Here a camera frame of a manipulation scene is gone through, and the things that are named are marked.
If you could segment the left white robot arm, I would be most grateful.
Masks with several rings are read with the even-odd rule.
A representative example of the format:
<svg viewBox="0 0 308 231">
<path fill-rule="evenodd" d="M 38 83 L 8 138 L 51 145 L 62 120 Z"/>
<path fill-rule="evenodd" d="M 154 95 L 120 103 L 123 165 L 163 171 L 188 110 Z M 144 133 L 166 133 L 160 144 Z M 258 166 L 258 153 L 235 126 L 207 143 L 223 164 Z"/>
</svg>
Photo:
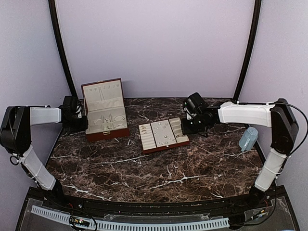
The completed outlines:
<svg viewBox="0 0 308 231">
<path fill-rule="evenodd" d="M 60 129 L 80 132 L 87 125 L 81 102 L 74 96 L 65 96 L 58 107 L 19 105 L 5 110 L 0 126 L 1 146 L 10 154 L 13 165 L 20 165 L 41 189 L 51 192 L 49 202 L 58 210 L 68 206 L 68 199 L 62 195 L 61 183 L 46 169 L 43 155 L 38 151 L 47 144 L 47 137 L 54 139 Z"/>
</svg>

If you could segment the beige jewelry tray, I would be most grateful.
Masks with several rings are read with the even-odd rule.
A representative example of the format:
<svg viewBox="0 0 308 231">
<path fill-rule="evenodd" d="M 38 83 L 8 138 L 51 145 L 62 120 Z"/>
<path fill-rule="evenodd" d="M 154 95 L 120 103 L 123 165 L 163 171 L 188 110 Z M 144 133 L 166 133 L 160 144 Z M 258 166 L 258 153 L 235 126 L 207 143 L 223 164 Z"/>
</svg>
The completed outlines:
<svg viewBox="0 0 308 231">
<path fill-rule="evenodd" d="M 182 133 L 179 117 L 139 125 L 144 154 L 188 145 L 190 140 Z"/>
</svg>

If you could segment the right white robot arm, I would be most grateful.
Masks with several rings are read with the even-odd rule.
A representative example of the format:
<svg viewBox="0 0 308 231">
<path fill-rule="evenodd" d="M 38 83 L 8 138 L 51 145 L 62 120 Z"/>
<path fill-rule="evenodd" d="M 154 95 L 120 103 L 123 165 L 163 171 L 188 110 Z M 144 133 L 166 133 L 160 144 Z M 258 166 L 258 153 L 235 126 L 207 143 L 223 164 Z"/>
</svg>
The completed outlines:
<svg viewBox="0 0 308 231">
<path fill-rule="evenodd" d="M 289 156 L 297 150 L 294 144 L 299 125 L 293 108 L 294 106 L 283 98 L 269 103 L 228 101 L 208 105 L 196 92 L 183 102 L 186 117 L 181 119 L 182 133 L 188 135 L 205 132 L 216 124 L 249 124 L 249 128 L 239 141 L 242 151 L 248 151 L 258 138 L 255 125 L 271 129 L 270 152 L 253 186 L 257 190 L 245 199 L 245 204 L 250 209 L 255 209 L 264 201 L 263 192 L 269 189 L 281 173 Z"/>
</svg>

